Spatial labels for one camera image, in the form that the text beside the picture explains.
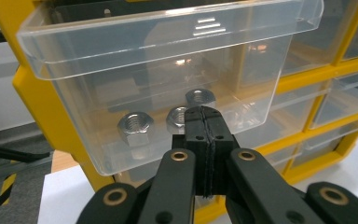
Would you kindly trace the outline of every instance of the hex nut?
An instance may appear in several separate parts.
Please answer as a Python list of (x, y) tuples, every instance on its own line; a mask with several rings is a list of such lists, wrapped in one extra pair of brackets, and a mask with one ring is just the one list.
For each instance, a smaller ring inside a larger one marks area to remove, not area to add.
[(211, 108), (216, 106), (216, 98), (213, 92), (206, 89), (195, 89), (186, 93), (188, 107), (205, 105)]
[(185, 133), (185, 112), (187, 107), (177, 106), (171, 109), (167, 116), (167, 130), (171, 134)]
[(130, 147), (150, 143), (154, 132), (154, 120), (144, 112), (133, 112), (124, 116), (117, 125), (122, 140)]

